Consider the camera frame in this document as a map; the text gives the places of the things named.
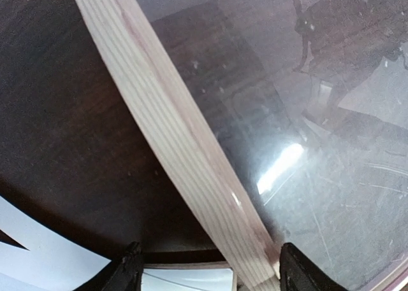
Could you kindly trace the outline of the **pink wooden picture frame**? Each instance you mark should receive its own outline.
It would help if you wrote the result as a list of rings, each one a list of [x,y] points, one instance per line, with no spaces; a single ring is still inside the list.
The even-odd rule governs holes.
[[[249,290],[280,290],[280,255],[250,196],[136,0],[75,0],[169,179]]]

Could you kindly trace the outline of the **landscape photo print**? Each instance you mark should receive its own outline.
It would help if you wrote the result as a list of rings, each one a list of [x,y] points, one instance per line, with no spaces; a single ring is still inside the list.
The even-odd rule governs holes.
[[[146,269],[141,290],[233,290],[231,269]]]

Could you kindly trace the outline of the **white photo mat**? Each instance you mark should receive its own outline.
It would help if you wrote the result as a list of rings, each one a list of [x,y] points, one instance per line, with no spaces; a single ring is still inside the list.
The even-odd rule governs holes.
[[[74,290],[110,262],[39,224],[1,198],[1,273],[44,290]]]

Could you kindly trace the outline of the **clear acrylic sheet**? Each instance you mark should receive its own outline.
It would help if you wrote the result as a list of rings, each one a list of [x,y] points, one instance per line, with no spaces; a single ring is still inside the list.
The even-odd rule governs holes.
[[[136,0],[277,245],[407,286],[407,0]]]

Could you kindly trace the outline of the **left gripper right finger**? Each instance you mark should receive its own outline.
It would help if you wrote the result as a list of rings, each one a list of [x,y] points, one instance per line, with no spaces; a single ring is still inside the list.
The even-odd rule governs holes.
[[[283,244],[279,262],[282,291],[347,291],[320,270],[293,243]]]

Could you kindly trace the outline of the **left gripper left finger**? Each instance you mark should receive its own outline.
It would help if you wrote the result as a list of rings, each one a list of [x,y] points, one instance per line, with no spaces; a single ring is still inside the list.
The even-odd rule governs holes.
[[[137,242],[132,242],[121,256],[109,262],[93,278],[76,288],[76,291],[140,291],[142,289],[143,269],[141,246]]]

